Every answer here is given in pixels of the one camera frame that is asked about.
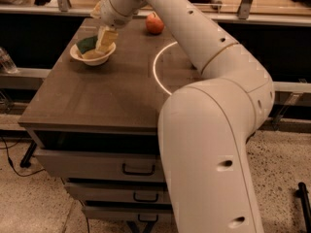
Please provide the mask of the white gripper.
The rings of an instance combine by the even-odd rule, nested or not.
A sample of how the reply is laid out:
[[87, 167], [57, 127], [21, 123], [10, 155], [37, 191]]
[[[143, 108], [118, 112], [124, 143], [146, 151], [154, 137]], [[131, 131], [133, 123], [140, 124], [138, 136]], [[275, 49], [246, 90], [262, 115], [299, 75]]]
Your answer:
[[100, 0], [90, 11], [90, 16], [101, 18], [107, 25], [101, 26], [97, 35], [95, 50], [102, 53], [107, 52], [118, 38], [118, 31], [114, 28], [123, 28], [132, 20], [132, 12], [125, 0]]

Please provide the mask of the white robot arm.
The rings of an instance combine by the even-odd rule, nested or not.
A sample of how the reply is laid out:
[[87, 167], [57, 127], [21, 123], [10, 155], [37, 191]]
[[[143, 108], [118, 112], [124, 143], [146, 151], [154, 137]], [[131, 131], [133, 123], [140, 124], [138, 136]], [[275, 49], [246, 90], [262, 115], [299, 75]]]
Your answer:
[[173, 92], [158, 118], [160, 158], [179, 233], [264, 233], [246, 142], [273, 107], [270, 75], [188, 0], [101, 0], [100, 17], [121, 28], [145, 5], [202, 77]]

